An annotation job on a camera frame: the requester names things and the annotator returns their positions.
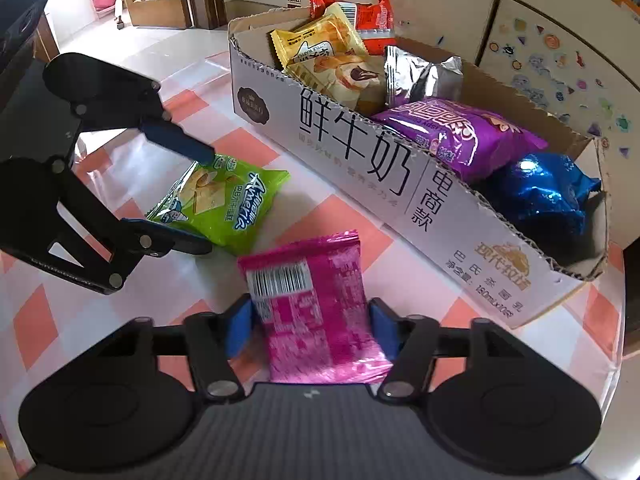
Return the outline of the blue foil snack bag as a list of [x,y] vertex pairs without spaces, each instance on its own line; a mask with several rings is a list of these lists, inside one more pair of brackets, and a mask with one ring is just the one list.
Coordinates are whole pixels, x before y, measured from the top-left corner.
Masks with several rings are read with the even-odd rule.
[[587,202],[601,180],[570,157],[532,153],[475,185],[491,207],[539,246],[568,247],[585,233]]

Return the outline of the purple snack bag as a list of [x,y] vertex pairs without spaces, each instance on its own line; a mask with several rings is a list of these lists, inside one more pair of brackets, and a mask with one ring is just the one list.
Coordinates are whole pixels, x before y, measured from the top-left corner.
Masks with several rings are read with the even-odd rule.
[[547,141],[497,113],[446,99],[402,104],[373,119],[426,148],[466,183],[548,148]]

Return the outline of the cream wooden cabinet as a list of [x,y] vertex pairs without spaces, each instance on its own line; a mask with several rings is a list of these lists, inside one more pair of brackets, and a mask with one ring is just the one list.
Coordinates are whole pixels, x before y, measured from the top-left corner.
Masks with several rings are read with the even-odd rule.
[[612,239],[638,240],[639,25],[631,16],[611,0],[390,1],[399,36],[462,56],[600,138]]

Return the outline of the silver foil snack packet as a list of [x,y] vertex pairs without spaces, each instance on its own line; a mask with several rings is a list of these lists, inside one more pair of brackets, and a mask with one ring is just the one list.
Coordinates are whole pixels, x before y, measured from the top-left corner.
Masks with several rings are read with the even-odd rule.
[[431,62],[397,46],[385,48],[387,108],[437,98],[457,101],[463,86],[463,64],[457,55]]

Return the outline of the white cardboard milk box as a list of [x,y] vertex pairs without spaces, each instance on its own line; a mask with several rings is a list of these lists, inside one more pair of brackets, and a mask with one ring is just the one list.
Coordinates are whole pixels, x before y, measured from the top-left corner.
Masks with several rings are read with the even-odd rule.
[[546,255],[427,148],[282,73],[270,34],[307,18],[304,9],[273,9],[229,24],[236,114],[405,237],[506,325],[530,322],[603,273],[605,192],[589,197],[577,255],[568,263]]

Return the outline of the cream croissant packet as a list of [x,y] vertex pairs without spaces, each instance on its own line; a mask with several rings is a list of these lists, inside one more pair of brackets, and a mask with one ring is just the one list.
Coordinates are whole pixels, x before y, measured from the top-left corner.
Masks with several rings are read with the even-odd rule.
[[341,3],[270,38],[283,73],[355,112],[372,116],[386,95],[384,58],[371,54]]

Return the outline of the red snack bag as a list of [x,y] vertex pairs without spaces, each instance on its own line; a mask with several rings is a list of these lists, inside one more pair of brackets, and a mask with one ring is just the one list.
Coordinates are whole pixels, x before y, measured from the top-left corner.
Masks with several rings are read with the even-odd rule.
[[377,3],[353,3],[345,0],[309,0],[310,16],[320,18],[324,10],[337,3],[349,23],[355,27],[370,55],[383,55],[396,44],[394,12],[390,0]]

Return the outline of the pink snack packet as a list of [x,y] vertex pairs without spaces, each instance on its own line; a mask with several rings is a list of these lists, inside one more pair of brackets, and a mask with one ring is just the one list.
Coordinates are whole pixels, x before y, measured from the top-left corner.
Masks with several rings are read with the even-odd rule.
[[278,384],[374,384],[390,370],[376,342],[355,230],[239,258]]

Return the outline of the green cracker packet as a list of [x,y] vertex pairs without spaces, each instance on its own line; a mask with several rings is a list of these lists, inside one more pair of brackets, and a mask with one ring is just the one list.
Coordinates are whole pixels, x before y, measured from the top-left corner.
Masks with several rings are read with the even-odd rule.
[[146,218],[201,234],[230,254],[245,256],[289,178],[286,170],[265,169],[218,154],[210,165],[194,162]]

